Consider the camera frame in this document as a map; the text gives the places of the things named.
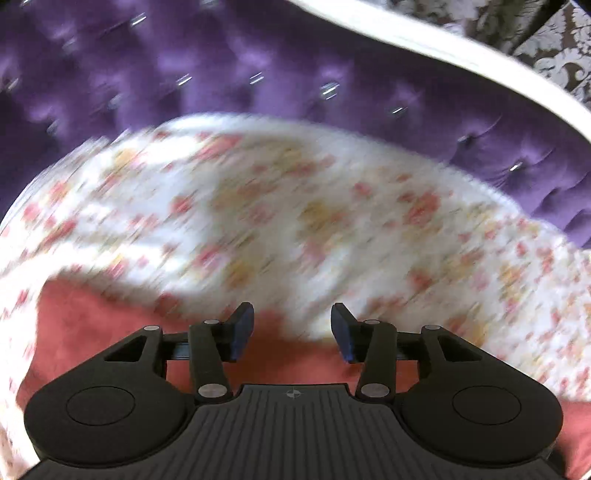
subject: red cloth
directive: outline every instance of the red cloth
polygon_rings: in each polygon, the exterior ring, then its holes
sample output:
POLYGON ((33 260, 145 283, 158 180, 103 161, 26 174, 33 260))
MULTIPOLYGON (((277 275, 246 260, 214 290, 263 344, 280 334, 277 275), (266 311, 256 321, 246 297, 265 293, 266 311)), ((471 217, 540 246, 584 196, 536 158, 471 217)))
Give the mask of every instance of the red cloth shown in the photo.
MULTIPOLYGON (((39 299, 37 347, 19 389, 18 404, 24 408, 43 385, 145 325, 160 325, 165 333, 173 333, 199 320, 164 318, 66 280, 51 280, 39 299)), ((398 362, 397 367, 397 390, 405 391, 417 380, 416 365, 398 362)), ((257 312, 244 355, 238 363, 225 365, 234 389, 243 383, 348 383, 353 391, 360 368, 344 363, 333 342, 283 339, 281 318, 269 312, 257 312)), ((190 392, 188 362, 169 362, 167 379, 190 392)), ((578 480, 591 468, 591 404, 562 402, 562 406, 564 427, 558 446, 567 462, 568 477, 578 480)))

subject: purple tufted upholstery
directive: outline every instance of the purple tufted upholstery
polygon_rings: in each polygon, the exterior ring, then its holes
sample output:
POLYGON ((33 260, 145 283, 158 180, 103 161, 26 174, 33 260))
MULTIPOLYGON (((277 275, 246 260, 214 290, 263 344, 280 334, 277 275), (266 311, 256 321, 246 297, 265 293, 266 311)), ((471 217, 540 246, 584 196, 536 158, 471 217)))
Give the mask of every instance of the purple tufted upholstery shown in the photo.
POLYGON ((490 80, 282 0, 13 1, 0 11, 0 78, 0 213, 89 137, 252 112, 454 164, 591 245, 591 145, 572 127, 490 80), (323 99, 330 82, 337 95, 323 99))

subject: damask wallpaper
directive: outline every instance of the damask wallpaper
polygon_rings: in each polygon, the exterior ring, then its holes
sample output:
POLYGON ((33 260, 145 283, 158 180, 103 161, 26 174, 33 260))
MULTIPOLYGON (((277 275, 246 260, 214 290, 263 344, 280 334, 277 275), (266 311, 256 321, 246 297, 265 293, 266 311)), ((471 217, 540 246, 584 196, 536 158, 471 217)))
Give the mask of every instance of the damask wallpaper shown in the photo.
POLYGON ((591 109, 591 0, 368 0, 513 55, 591 109))
POLYGON ((577 4, 565 3, 515 57, 591 109, 591 16, 577 4))

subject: ribbed black plate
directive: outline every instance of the ribbed black plate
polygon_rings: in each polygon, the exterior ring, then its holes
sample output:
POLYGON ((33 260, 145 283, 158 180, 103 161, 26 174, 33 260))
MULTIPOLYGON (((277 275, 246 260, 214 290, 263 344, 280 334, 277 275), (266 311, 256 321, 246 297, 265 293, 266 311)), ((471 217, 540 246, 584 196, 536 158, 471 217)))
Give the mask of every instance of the ribbed black plate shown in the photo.
POLYGON ((109 469, 44 460, 26 480, 560 480, 542 459, 511 468, 457 465, 428 452, 389 407, 342 385, 247 385, 200 407, 187 429, 150 458, 109 469))

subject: floral blanket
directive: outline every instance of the floral blanket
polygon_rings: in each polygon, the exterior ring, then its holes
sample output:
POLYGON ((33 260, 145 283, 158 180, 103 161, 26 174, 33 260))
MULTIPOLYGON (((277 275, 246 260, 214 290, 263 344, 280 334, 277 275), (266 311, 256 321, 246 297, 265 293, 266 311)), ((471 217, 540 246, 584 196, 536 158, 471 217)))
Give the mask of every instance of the floral blanket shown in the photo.
POLYGON ((89 141, 42 173, 0 233, 0 474, 37 461, 15 396, 36 305, 66 273, 163 315, 275 309, 330 338, 330 307, 441 324, 591 400, 591 261, 452 168, 345 132, 197 116, 89 141))

